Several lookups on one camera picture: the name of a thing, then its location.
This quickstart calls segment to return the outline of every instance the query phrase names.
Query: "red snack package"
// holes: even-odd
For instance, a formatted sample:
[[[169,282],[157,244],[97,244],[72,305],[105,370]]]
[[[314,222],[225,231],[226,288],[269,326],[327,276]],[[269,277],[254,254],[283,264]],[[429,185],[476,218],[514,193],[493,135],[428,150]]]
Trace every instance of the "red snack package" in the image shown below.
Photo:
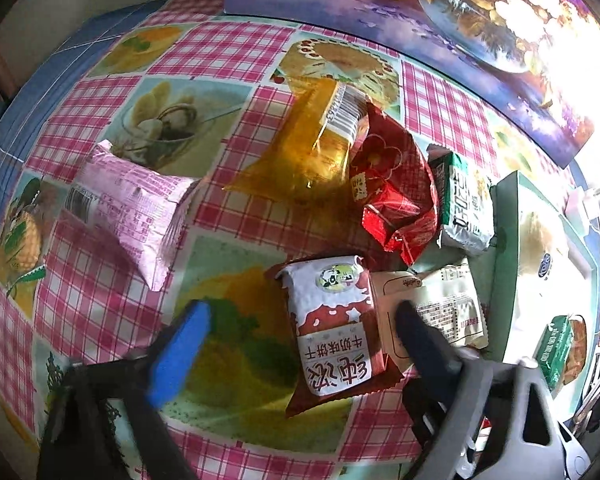
[[[391,388],[402,379],[382,353],[369,272],[360,256],[291,263],[277,278],[288,291],[302,363],[286,416]]]
[[[362,227],[385,251],[413,265],[438,230],[433,175],[411,134],[368,104],[369,133],[351,162],[351,188]]]

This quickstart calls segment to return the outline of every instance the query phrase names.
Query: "gold wrapper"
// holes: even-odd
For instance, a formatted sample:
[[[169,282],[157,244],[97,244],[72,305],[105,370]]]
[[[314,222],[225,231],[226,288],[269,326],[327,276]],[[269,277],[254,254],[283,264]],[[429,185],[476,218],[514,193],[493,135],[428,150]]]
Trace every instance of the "gold wrapper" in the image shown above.
[[[366,115],[364,96],[330,78],[296,78],[289,80],[289,86],[296,102],[282,128],[259,160],[241,171],[226,189],[303,206],[312,212],[342,208],[350,200],[349,151]],[[347,105],[338,106],[345,89],[349,90],[344,101],[349,100],[349,104],[352,92],[362,95],[362,99],[356,96],[347,110],[343,110]],[[332,127],[333,117],[339,123],[344,112],[349,114],[347,124],[353,124],[348,138]]]

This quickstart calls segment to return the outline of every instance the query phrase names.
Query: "barcode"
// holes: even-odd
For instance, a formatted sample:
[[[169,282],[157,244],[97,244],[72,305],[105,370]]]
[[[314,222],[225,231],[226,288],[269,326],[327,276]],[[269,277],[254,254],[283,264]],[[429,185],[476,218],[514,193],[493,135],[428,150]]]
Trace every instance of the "barcode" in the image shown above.
[[[353,144],[358,135],[358,122],[365,115],[365,95],[348,85],[338,85],[325,124],[334,133]]]
[[[91,203],[96,196],[84,188],[73,186],[66,196],[64,207],[85,224],[89,223]]]

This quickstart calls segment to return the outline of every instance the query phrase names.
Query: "white snack package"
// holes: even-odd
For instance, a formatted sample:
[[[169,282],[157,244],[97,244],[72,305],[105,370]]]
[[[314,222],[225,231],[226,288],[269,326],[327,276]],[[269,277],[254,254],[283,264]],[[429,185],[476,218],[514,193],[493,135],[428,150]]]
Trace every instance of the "white snack package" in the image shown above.
[[[422,276],[409,271],[371,273],[382,350],[403,372],[411,366],[411,360],[394,325],[395,311],[402,301],[411,301],[425,323],[441,330],[453,346],[480,349],[489,342],[466,258],[458,266],[446,266]]]

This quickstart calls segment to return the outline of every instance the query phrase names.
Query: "snack package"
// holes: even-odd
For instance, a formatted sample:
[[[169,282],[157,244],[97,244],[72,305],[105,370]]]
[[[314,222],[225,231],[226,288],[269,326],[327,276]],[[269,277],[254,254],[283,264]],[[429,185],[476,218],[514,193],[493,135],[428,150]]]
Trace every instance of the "snack package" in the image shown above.
[[[296,101],[282,128],[226,189],[341,212],[350,202],[350,150],[366,135],[366,96],[330,78],[292,78],[289,85]]]
[[[431,163],[440,197],[440,243],[468,254],[486,251],[493,237],[493,202],[490,180],[457,153]]]
[[[372,272],[382,350],[405,372],[411,360],[395,332],[395,311],[409,300],[429,326],[439,329],[456,347],[485,348],[489,339],[474,280],[465,258],[427,275],[410,271]]]
[[[438,195],[422,152],[400,124],[367,107],[369,133],[351,163],[362,226],[385,251],[413,265],[438,228]]]
[[[125,250],[151,290],[161,290],[173,263],[199,179],[165,176],[96,144],[80,169],[65,208]]]
[[[302,367],[286,416],[391,388],[402,374],[382,353],[369,272],[360,256],[296,262],[277,275]]]
[[[544,329],[536,352],[536,361],[551,391],[555,390],[560,381],[572,343],[573,330],[568,316],[554,317]]]

